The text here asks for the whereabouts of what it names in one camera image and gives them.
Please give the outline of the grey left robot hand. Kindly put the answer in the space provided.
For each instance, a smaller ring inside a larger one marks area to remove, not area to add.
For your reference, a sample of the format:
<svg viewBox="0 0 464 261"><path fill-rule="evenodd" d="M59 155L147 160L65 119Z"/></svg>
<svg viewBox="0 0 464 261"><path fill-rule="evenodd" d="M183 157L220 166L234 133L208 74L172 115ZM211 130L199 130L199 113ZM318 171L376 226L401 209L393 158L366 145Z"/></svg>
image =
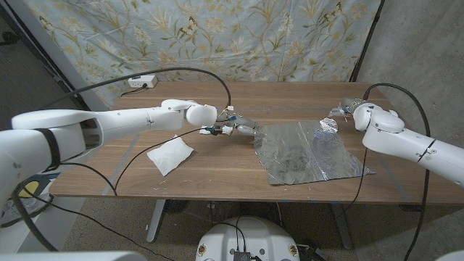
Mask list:
<svg viewBox="0 0 464 261"><path fill-rule="evenodd" d="M215 129L218 129L221 134L230 136L234 131L243 136L256 136L260 128L255 121L249 120L241 115L222 115L216 120Z"/></svg>

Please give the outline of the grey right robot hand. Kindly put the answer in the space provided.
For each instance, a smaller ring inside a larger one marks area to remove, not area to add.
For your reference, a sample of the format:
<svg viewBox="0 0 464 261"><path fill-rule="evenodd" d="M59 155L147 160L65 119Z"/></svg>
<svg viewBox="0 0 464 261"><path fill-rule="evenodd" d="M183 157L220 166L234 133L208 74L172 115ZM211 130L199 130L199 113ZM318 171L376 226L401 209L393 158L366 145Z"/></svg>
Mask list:
<svg viewBox="0 0 464 261"><path fill-rule="evenodd" d="M359 98L343 98L339 105L333 108L328 116L335 117L335 116L349 116L354 113L357 107L363 104L365 101Z"/></svg>

